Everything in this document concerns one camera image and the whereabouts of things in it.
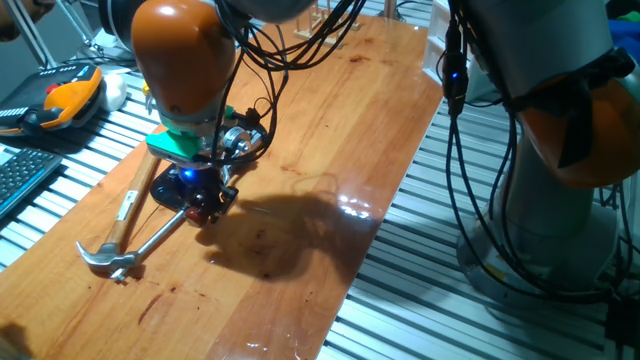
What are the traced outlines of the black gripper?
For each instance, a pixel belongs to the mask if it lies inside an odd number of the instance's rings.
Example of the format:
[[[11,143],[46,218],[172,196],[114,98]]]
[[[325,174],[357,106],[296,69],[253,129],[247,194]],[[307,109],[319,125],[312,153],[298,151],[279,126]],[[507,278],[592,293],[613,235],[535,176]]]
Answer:
[[[196,193],[206,193],[214,197],[209,217],[212,224],[227,214],[239,193],[235,187],[222,187],[220,171],[217,168],[177,167],[172,182],[175,190],[173,192],[174,206],[180,217],[183,217],[191,207],[192,196]]]

